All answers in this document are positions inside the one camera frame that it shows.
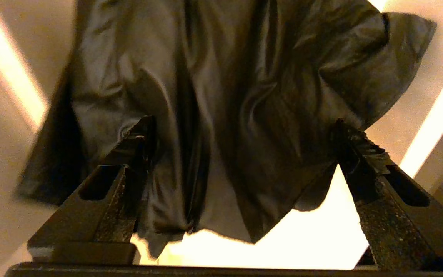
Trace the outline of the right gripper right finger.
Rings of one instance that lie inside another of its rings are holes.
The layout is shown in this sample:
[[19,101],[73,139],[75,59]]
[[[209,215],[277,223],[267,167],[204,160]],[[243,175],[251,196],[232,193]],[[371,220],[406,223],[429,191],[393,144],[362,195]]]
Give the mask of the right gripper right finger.
[[379,270],[443,270],[443,206],[342,119],[331,143]]

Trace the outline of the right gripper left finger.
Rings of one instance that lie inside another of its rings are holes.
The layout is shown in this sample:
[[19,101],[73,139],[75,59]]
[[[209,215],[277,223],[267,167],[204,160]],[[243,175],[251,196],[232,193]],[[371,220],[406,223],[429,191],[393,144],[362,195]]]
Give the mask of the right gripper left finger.
[[144,116],[29,239],[33,262],[130,266],[130,239],[155,152],[155,120]]

